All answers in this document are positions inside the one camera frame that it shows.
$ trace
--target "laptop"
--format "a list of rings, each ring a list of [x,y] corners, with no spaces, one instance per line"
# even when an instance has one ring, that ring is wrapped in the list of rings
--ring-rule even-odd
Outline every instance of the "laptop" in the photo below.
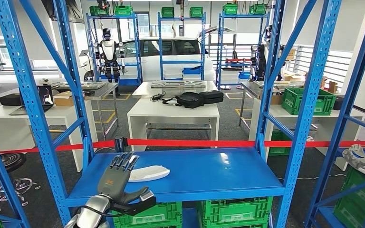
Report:
[[[44,112],[54,106],[54,98],[52,96],[52,89],[49,85],[39,85],[37,86],[38,95],[40,97],[41,104],[43,106]],[[25,115],[27,114],[26,107],[24,106],[23,98],[20,93],[21,107],[11,112],[9,115]]]

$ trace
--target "black bag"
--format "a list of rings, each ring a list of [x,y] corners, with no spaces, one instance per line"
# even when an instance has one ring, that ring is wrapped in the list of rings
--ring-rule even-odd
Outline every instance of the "black bag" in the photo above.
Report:
[[[181,94],[181,96],[175,96],[171,99],[163,99],[163,104],[169,105],[168,101],[177,98],[176,106],[184,106],[185,108],[196,108],[199,106],[203,106],[205,103],[205,98],[197,93],[193,92],[185,92]]]
[[[223,101],[224,94],[217,90],[206,91],[199,93],[205,99],[205,104],[214,104]]]

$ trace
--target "white desk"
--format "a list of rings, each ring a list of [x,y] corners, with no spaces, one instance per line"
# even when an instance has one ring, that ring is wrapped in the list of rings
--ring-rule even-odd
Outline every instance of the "white desk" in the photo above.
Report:
[[[173,97],[181,95],[184,92],[200,93],[204,91],[218,90],[213,81],[205,81],[205,88],[151,88],[152,82],[142,82],[142,84],[134,91],[132,97],[135,98],[151,98],[153,95],[166,92],[164,97]]]
[[[85,104],[92,141],[97,142],[92,105],[90,101],[85,101]],[[0,151],[35,147],[29,117],[27,115],[9,115],[16,109],[18,109],[18,106],[0,106]],[[74,106],[54,106],[45,112],[45,117],[49,126],[65,125],[67,128],[77,119]],[[69,141],[71,144],[82,143],[79,128],[70,134]],[[83,150],[73,150],[72,152],[75,158],[76,169],[81,171],[83,167]]]
[[[165,105],[161,101],[140,99],[128,112],[131,139],[147,139],[146,124],[210,124],[211,140],[218,140],[219,109],[217,104],[206,104],[194,109]],[[145,151],[146,146],[132,146],[133,151]]]
[[[250,125],[250,136],[249,140],[255,140],[255,135],[257,133],[258,126],[258,116],[259,109],[261,106],[261,102],[259,99],[254,98],[254,107],[252,110],[252,117]],[[285,126],[294,126],[296,125],[296,121],[298,115],[291,115],[285,109],[282,108],[281,105],[273,104],[269,108],[269,113],[283,123]],[[365,119],[365,114],[353,109],[351,114],[352,117],[357,118],[361,121]],[[332,110],[331,115],[314,115],[312,119],[312,124],[315,124],[318,127],[316,134],[314,136],[314,141],[331,141],[332,132],[334,131],[336,121],[338,120],[339,111]],[[272,131],[274,124],[271,121],[268,121],[267,128],[265,130],[265,141],[271,140]],[[342,140],[344,141],[355,141],[357,140],[357,136],[360,131],[360,125],[355,124],[352,121],[348,121],[346,124],[346,129],[344,131],[344,135]],[[327,153],[327,147],[316,147],[321,153],[324,155]],[[266,147],[265,153],[268,158],[269,147]],[[335,165],[337,165],[343,171],[346,170],[347,162],[343,158],[337,158]]]

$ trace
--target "robotic hand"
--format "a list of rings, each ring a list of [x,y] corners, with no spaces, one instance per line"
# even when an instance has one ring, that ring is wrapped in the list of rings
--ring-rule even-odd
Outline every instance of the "robotic hand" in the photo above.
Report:
[[[156,204],[156,197],[148,187],[132,193],[124,191],[139,156],[133,152],[116,155],[109,167],[104,171],[98,184],[99,194],[92,196],[81,206],[65,228],[109,228],[105,217],[118,217],[124,214],[136,215]],[[129,204],[139,198],[138,203]],[[118,214],[108,214],[110,210]]]

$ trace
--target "stool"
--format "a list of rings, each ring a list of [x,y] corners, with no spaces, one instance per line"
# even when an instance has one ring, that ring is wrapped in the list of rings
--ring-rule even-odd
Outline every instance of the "stool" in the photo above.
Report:
[[[26,155],[23,153],[6,153],[1,154],[0,158],[2,159],[3,165],[5,166],[6,171],[9,174],[9,178],[12,180],[10,176],[10,172],[17,170],[20,166],[22,166],[26,162]],[[26,193],[33,185],[35,185],[35,190],[39,190],[41,186],[34,183],[29,178],[19,178],[12,180],[13,186],[15,187],[15,192],[19,199],[21,200],[21,205],[26,206],[29,202],[25,201],[23,194]],[[8,201],[8,198],[5,194],[5,191],[0,187],[0,202]]]

